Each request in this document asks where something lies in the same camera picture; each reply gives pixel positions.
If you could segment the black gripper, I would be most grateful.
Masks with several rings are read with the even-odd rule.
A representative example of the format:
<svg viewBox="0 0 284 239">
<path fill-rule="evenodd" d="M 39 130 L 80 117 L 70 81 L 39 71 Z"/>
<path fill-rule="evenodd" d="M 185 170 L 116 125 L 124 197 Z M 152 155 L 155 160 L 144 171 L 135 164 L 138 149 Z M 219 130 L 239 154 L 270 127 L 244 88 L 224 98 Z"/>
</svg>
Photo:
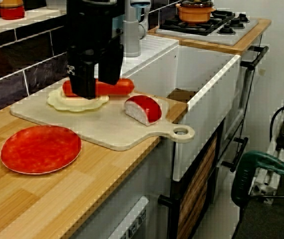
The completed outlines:
<svg viewBox="0 0 284 239">
<path fill-rule="evenodd" d="M 67 73 L 77 96 L 95 98 L 95 64 L 100 82 L 118 82 L 124 47 L 122 31 L 113 29 L 113 19 L 124 13 L 123 0 L 67 1 Z"/>
</svg>

